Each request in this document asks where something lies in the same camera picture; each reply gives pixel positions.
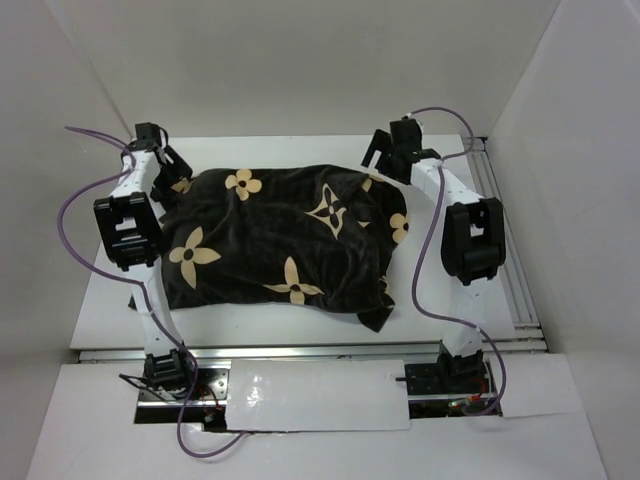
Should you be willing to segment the black floral plush pillowcase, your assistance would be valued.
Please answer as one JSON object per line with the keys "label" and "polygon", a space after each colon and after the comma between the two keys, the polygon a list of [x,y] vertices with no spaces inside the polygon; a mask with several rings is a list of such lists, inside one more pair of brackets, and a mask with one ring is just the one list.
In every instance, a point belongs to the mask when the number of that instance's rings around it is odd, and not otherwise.
{"label": "black floral plush pillowcase", "polygon": [[335,165],[209,169],[172,186],[161,219],[169,307],[284,303],[351,314],[380,331],[387,271],[408,232],[393,184]]}

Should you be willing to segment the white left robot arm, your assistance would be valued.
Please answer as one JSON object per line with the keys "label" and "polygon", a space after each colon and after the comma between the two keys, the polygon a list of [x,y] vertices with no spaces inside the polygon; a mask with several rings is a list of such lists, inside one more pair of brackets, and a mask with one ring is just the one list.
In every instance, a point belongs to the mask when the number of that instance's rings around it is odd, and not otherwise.
{"label": "white left robot arm", "polygon": [[172,186],[192,169],[169,145],[167,131],[146,122],[121,154],[124,178],[93,204],[107,258],[124,272],[145,333],[144,382],[176,399],[196,390],[197,374],[171,317],[162,281],[162,258],[171,241],[160,218],[175,204]]}

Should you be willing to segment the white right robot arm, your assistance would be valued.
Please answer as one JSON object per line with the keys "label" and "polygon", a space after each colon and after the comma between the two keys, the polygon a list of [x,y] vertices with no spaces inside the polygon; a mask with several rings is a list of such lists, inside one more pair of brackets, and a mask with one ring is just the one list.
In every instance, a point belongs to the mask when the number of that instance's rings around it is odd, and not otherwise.
{"label": "white right robot arm", "polygon": [[[440,341],[436,379],[448,392],[460,391],[483,368],[482,340],[486,332],[484,303],[489,285],[506,260],[503,204],[468,188],[445,166],[447,157],[422,146],[419,122],[408,115],[377,130],[362,160],[383,176],[411,185],[435,202],[434,216],[418,256],[411,284],[414,307],[424,316],[451,326]],[[429,312],[419,304],[422,264],[436,232],[442,228],[441,264],[451,280],[450,312]]]}

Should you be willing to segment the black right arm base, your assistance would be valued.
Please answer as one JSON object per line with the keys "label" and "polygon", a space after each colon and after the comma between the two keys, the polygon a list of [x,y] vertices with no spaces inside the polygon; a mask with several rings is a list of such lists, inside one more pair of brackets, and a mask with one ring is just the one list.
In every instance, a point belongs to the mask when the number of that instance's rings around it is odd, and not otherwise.
{"label": "black right arm base", "polygon": [[498,392],[482,351],[453,357],[441,350],[435,360],[406,363],[396,381],[406,388],[412,420],[477,415]]}

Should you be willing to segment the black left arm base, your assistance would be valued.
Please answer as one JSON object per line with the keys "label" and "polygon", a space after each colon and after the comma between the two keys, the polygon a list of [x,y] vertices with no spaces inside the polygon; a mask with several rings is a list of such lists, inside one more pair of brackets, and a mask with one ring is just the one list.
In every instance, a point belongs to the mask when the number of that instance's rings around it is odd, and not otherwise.
{"label": "black left arm base", "polygon": [[173,349],[166,355],[145,355],[140,376],[120,373],[118,378],[161,402],[213,401],[220,408],[227,398],[229,370],[196,366],[194,359]]}

